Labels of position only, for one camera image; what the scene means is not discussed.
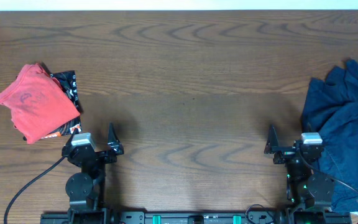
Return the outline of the navy blue shorts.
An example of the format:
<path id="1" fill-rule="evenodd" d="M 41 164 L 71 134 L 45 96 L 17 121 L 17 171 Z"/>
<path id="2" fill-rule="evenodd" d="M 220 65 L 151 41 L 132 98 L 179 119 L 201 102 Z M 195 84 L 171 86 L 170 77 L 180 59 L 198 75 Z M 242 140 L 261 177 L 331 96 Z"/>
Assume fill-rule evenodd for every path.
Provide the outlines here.
<path id="1" fill-rule="evenodd" d="M 312 78 L 301 114 L 303 130 L 310 123 L 323 139 L 324 151 L 315 164 L 343 184 L 334 188 L 335 212 L 358 212 L 358 63 L 334 67 L 324 80 Z"/>

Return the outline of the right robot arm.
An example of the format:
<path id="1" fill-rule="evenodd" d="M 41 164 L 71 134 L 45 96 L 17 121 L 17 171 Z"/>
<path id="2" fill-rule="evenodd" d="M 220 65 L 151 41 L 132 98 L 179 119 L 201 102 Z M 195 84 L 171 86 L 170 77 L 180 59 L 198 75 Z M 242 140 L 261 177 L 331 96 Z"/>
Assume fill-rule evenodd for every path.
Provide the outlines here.
<path id="1" fill-rule="evenodd" d="M 274 164 L 287 169 L 287 199 L 291 205 L 277 212 L 274 223 L 326 223 L 334 181 L 314 171 L 311 164 L 321 157 L 323 140 L 318 133 L 303 133 L 292 146 L 280 146 L 277 132 L 269 127 L 264 153 L 273 155 Z"/>

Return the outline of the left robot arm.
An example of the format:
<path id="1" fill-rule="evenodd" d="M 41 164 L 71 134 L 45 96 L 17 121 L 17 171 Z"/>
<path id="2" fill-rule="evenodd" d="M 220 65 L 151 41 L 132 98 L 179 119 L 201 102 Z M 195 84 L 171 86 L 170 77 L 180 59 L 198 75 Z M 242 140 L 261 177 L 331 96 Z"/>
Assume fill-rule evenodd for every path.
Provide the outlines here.
<path id="1" fill-rule="evenodd" d="M 124 154 L 114 126 L 109 124 L 108 150 L 97 151 L 90 133 L 73 132 L 62 148 L 62 156 L 81 169 L 66 183 L 69 196 L 68 223 L 114 223 L 114 214 L 104 205 L 106 165 Z"/>

